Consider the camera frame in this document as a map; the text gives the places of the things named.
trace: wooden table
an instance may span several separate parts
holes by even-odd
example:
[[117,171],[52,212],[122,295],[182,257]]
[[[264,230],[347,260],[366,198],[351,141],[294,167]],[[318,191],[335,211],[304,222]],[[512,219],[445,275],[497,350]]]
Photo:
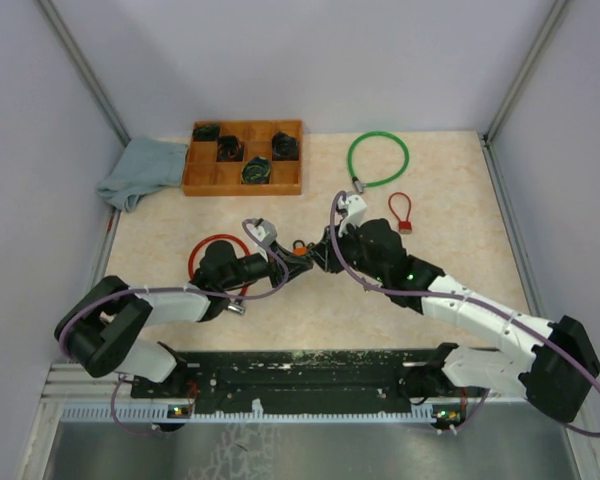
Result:
[[[414,205],[413,233],[403,236],[407,251],[477,292],[526,311],[476,133],[396,135],[409,147],[409,167],[395,182],[365,192],[366,219],[386,217],[397,227],[387,198],[395,191],[408,193]],[[166,189],[143,199],[135,212],[121,216],[107,273],[131,285],[183,285],[196,243],[215,233],[248,240],[240,226],[244,218],[273,222],[278,241],[289,248],[295,239],[317,242],[333,196],[351,190],[345,159],[356,137],[305,135],[300,196],[185,197],[179,189]],[[390,140],[371,138],[359,144],[354,160],[359,177],[372,181],[395,172],[402,151]],[[269,288],[263,280],[250,292]],[[325,274],[317,267],[276,295],[245,305],[242,317],[224,312],[203,324],[147,328],[141,336],[176,350],[430,348],[444,341],[484,345],[463,330],[399,308],[381,294],[365,293],[346,273]]]

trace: blue towel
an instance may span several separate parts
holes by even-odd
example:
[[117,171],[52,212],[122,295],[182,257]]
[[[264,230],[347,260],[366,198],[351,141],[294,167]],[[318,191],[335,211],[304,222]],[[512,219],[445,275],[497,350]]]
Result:
[[140,199],[182,181],[187,145],[146,137],[129,142],[118,164],[96,185],[96,193],[119,210],[133,212]]

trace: wall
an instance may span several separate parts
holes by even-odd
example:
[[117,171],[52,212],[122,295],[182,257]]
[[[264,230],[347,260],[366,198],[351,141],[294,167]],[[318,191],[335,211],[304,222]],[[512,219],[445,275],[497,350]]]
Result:
[[33,1],[0,0],[0,479],[13,478],[121,146]]
[[484,131],[550,0],[55,0],[132,135]]
[[548,312],[600,356],[600,0],[573,2],[495,149]]

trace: wooden box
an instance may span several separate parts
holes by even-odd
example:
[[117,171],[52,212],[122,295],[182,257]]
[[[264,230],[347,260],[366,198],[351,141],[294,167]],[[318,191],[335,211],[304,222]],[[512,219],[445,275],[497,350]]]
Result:
[[[302,122],[300,120],[196,122],[194,128],[220,125],[220,136],[234,135],[244,144],[241,161],[218,161],[217,141],[195,141],[187,152],[182,191],[188,196],[300,195],[302,192]],[[298,160],[274,160],[271,139],[283,132],[298,139]],[[256,156],[272,161],[269,183],[243,184],[243,166]]]

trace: robotic arm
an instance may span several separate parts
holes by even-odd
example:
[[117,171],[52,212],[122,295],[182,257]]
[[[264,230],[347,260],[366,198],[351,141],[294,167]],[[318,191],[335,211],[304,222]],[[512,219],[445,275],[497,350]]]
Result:
[[[379,282],[391,302],[464,328],[488,341],[496,350],[473,349],[444,343],[417,375],[442,376],[455,387],[482,387],[527,398],[536,408],[560,422],[571,422],[586,398],[591,384],[561,356],[520,328],[520,323],[557,344],[593,377],[600,363],[584,327],[564,316],[554,323],[516,312],[460,284],[441,268],[408,255],[401,237],[386,219],[363,223],[366,204],[359,195],[348,194],[338,201],[342,220],[337,229],[338,250],[346,265]],[[276,242],[275,227],[260,220],[252,233],[286,265],[288,279],[317,265],[327,273],[344,269],[332,244],[329,227],[320,242],[309,244],[304,255],[294,255]],[[206,292],[226,292],[269,278],[273,287],[284,278],[280,263],[264,250],[237,258],[223,240],[207,248],[191,284]],[[103,279],[55,330],[56,339],[66,338],[68,353],[93,377],[117,371],[170,385],[176,392],[186,374],[186,364],[168,346],[138,339],[145,326],[171,321],[209,321],[226,309],[226,298],[188,291],[153,295],[143,292],[120,296],[93,309],[75,323],[66,325],[78,312],[94,302],[129,289],[117,277]],[[400,292],[428,292],[426,296],[402,296]],[[494,311],[510,312],[505,319]],[[113,316],[112,321],[101,318]],[[422,396],[409,390],[411,397]]]

